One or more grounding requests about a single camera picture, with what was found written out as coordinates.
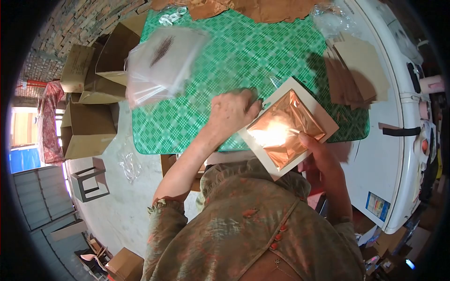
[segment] brick wall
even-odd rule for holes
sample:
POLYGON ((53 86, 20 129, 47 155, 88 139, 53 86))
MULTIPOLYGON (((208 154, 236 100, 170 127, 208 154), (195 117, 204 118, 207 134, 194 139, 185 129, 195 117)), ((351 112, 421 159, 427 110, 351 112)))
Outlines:
MULTIPOLYGON (((90 45, 111 33, 121 19, 146 12, 148 0, 62 0, 35 38, 17 85, 24 80, 59 79, 73 44, 90 45)), ((44 88, 16 88, 16 96, 37 98, 44 88)))

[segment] green plaid tablecloth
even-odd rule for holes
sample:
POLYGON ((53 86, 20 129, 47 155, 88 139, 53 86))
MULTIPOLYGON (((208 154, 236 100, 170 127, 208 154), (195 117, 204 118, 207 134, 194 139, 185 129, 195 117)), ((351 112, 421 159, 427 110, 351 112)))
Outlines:
MULTIPOLYGON (((174 12, 175 9, 149 13, 141 42, 161 26, 158 19, 162 14, 174 12)), ((209 33, 210 41, 193 65, 184 97, 133 110, 133 139, 139 153, 183 152, 206 124, 215 95, 235 88, 256 87, 259 97, 267 98, 275 91, 270 81, 272 76, 282 81, 294 76, 302 81, 333 117, 339 130, 328 142, 358 140, 369 134, 367 110, 351 111, 347 106, 330 102, 321 56, 326 45, 309 17, 294 23, 254 23, 229 10, 197 21, 186 14, 181 23, 175 25, 203 29, 209 33)), ((221 151, 245 149, 248 149, 246 143, 237 134, 220 147, 221 151)))

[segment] woman's left hand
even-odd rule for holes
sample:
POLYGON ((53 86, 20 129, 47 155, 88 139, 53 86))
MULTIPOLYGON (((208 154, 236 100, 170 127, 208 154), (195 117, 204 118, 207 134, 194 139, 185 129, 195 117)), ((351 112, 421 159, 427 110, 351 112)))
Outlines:
POLYGON ((248 89, 240 94, 225 93, 211 101, 211 115, 205 129, 224 142, 232 134, 250 124, 261 111, 261 100, 252 102, 248 89))

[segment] corrugated metal wall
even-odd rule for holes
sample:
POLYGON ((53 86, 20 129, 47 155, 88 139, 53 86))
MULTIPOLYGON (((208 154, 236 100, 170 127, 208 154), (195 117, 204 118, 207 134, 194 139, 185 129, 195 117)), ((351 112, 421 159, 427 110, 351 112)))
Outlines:
POLYGON ((91 281, 74 254, 88 249, 82 234, 53 241, 50 233, 76 219, 72 200, 66 190, 61 167, 48 166, 13 174, 16 204, 28 225, 37 252, 56 280, 91 281))

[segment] woman's arm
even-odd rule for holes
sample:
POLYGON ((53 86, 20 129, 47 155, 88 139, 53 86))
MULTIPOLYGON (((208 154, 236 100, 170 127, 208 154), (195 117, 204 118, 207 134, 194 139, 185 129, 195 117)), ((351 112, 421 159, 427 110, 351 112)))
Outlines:
POLYGON ((348 196, 345 175, 336 156, 314 138, 300 133, 301 143, 312 155, 298 165, 298 171, 306 171, 306 179, 311 186, 320 185, 327 195, 327 219, 331 224, 339 223, 342 217, 352 220, 350 197, 348 196))
POLYGON ((261 101, 252 103, 248 89, 240 94, 215 96, 209 121, 166 173, 153 196, 153 204, 160 199, 184 202, 205 160, 232 134, 255 119, 260 110, 261 101))

